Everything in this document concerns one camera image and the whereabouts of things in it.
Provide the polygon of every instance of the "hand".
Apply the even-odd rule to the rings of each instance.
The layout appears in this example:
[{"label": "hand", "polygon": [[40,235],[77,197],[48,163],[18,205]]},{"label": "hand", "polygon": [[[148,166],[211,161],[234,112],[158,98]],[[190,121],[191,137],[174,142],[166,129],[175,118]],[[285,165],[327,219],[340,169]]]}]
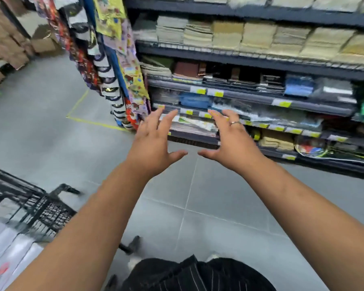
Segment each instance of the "hand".
[{"label": "hand", "polygon": [[209,110],[209,113],[220,131],[221,146],[218,150],[201,150],[198,154],[215,160],[240,175],[251,161],[263,154],[242,124],[230,125],[230,122],[240,120],[236,112],[223,110],[223,114],[228,116],[229,120],[218,111]]},{"label": "hand", "polygon": [[163,108],[158,108],[140,123],[125,161],[135,170],[132,173],[140,175],[147,181],[187,155],[185,150],[168,153],[167,135],[178,110],[167,114],[159,123],[162,111]]}]

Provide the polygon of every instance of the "ring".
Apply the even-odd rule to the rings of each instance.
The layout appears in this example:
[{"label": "ring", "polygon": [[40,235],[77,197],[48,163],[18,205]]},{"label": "ring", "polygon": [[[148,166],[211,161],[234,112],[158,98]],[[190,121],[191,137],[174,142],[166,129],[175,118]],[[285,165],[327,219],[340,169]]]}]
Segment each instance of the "ring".
[{"label": "ring", "polygon": [[231,124],[230,124],[229,126],[233,125],[234,123],[239,123],[239,124],[243,125],[243,124],[242,124],[241,122],[239,122],[239,121],[233,121],[233,122],[231,122]]}]

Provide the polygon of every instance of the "forearm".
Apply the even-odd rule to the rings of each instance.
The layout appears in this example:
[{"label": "forearm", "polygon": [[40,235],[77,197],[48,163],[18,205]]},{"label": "forearm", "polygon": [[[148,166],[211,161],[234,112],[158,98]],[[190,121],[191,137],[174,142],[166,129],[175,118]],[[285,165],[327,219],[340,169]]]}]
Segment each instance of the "forearm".
[{"label": "forearm", "polygon": [[364,290],[364,226],[268,158],[250,161],[241,175],[330,290]]},{"label": "forearm", "polygon": [[100,290],[146,185],[132,176],[126,163],[119,165],[8,291]]}]

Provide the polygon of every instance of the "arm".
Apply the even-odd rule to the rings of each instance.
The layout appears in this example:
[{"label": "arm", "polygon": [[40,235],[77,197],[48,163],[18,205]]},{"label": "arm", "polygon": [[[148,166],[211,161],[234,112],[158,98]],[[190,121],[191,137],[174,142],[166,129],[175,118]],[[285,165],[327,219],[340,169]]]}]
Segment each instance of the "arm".
[{"label": "arm", "polygon": [[[224,111],[229,121],[238,121]],[[199,154],[241,175],[330,290],[364,290],[364,225],[266,158],[243,125],[211,111],[221,147]]]},{"label": "arm", "polygon": [[167,133],[177,111],[162,109],[142,122],[126,161],[116,167],[86,205],[11,284],[7,291],[99,291],[146,183],[180,160],[167,152]]}]

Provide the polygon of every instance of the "yellow floor tape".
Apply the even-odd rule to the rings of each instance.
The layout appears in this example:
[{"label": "yellow floor tape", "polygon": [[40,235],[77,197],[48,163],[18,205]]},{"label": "yellow floor tape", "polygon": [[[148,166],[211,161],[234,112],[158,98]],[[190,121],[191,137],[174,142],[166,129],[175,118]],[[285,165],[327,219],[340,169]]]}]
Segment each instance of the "yellow floor tape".
[{"label": "yellow floor tape", "polygon": [[72,119],[74,121],[77,122],[84,122],[84,123],[89,123],[89,124],[94,124],[96,126],[102,126],[105,128],[110,128],[110,129],[114,129],[114,130],[119,130],[119,131],[125,131],[128,132],[125,128],[119,127],[118,125],[116,126],[111,126],[109,124],[105,124],[105,123],[101,123],[101,122],[94,122],[94,121],[89,121],[86,119],[82,119],[82,118],[77,118],[77,117],[71,117],[70,115],[73,113],[74,110],[76,110],[76,108],[80,105],[80,103],[86,98],[86,96],[88,95],[89,90],[86,90],[86,92],[82,95],[82,97],[74,104],[73,108],[69,111],[69,113],[66,115],[66,118],[68,119]]}]

